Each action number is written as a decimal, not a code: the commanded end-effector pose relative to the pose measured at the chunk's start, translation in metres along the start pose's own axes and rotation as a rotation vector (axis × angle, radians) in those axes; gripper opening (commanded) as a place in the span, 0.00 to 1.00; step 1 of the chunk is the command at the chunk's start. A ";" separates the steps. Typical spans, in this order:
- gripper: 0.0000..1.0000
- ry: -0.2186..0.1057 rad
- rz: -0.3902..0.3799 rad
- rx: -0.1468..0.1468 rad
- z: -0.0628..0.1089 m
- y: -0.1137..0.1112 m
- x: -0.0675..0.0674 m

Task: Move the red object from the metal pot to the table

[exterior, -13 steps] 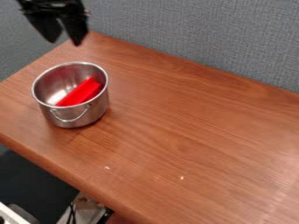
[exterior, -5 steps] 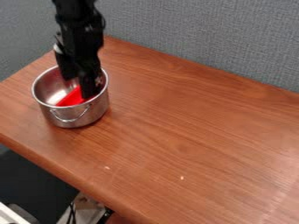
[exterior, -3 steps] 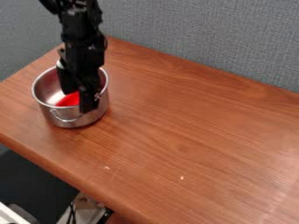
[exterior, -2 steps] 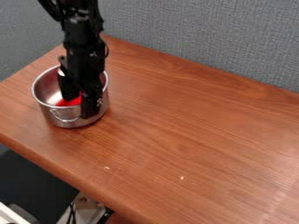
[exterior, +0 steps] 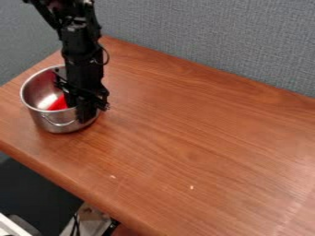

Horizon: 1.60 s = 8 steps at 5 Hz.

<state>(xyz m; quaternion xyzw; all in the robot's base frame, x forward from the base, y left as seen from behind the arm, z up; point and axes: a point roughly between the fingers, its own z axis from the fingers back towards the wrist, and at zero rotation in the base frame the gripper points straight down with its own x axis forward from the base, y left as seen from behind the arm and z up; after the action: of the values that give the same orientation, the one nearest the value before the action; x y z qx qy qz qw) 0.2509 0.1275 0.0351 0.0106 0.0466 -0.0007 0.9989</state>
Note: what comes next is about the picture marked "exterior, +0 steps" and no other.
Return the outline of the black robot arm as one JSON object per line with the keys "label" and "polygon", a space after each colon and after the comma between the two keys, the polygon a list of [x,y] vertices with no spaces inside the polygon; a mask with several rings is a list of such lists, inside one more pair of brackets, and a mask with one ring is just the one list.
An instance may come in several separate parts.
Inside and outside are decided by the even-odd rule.
{"label": "black robot arm", "polygon": [[106,111],[110,91],[103,85],[110,58],[99,43],[102,25],[95,0],[23,0],[38,10],[62,41],[66,72],[55,71],[55,86],[63,91],[67,106],[76,108],[82,124]]}

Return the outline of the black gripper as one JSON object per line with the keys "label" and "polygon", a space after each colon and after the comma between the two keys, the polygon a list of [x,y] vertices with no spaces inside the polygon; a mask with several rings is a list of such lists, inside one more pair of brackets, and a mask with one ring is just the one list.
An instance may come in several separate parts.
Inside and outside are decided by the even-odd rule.
{"label": "black gripper", "polygon": [[107,110],[110,91],[103,85],[108,53],[102,46],[87,54],[64,58],[66,68],[55,71],[55,86],[64,94],[70,108],[76,106],[79,123],[96,117],[98,109]]}

